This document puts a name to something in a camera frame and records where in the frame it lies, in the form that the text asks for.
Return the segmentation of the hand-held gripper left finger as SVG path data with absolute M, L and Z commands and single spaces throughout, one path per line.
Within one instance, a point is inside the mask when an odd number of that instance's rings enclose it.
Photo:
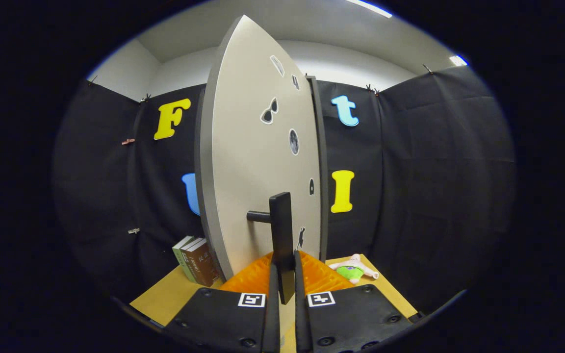
M 220 288 L 202 287 L 163 329 L 193 353 L 278 353 L 278 269 L 263 255 Z

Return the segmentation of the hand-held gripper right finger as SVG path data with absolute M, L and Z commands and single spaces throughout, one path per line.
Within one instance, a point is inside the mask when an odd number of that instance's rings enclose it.
M 309 291 L 315 262 L 311 255 L 294 253 L 296 353 L 365 353 L 388 344 L 422 320 L 397 291 L 385 294 L 374 284 L 334 290 Z

